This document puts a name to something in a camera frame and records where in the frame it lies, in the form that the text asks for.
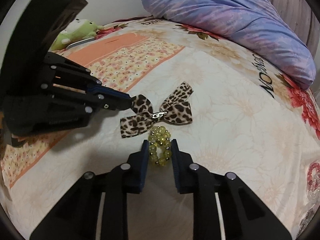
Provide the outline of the purple blue folded duvet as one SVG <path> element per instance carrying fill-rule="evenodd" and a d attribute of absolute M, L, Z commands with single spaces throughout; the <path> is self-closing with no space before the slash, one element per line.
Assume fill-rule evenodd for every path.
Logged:
<path fill-rule="evenodd" d="M 283 21 L 270 0 L 141 0 L 156 18 L 220 35 L 262 56 L 302 89 L 316 79 L 306 44 Z"/>

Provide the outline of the floral bed sheet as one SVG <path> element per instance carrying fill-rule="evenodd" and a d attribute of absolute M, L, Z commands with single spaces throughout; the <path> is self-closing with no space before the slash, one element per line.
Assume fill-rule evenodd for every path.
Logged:
<path fill-rule="evenodd" d="M 109 171 L 150 134 L 146 115 L 208 170 L 233 171 L 297 237 L 319 206 L 319 107 L 258 54 L 188 25 L 146 18 L 60 50 L 143 111 L 101 111 L 85 128 L 3 146 L 5 207 L 23 237 L 79 178 Z"/>

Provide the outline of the pink grey curtain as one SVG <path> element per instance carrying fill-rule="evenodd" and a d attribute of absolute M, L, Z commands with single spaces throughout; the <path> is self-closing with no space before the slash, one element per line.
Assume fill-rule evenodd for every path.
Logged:
<path fill-rule="evenodd" d="M 306 44 L 313 57 L 319 45 L 319 21 L 306 0 L 270 0 L 283 21 Z"/>

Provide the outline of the green plush toy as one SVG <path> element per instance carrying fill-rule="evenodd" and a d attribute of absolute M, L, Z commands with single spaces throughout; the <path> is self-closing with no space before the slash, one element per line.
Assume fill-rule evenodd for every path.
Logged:
<path fill-rule="evenodd" d="M 62 50 L 74 42 L 96 37 L 97 32 L 103 28 L 93 21 L 76 18 L 57 35 L 49 50 Z"/>

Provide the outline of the leopard print bow hair clip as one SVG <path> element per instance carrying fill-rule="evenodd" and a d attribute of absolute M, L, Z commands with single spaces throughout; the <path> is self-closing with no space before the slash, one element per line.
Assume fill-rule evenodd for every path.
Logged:
<path fill-rule="evenodd" d="M 191 105 L 188 101 L 192 95 L 192 87 L 181 83 L 160 105 L 159 110 L 144 95 L 133 98 L 131 110 L 135 113 L 120 119 L 120 133 L 122 138 L 141 135 L 158 123 L 166 122 L 173 125 L 188 125 L 193 122 Z"/>

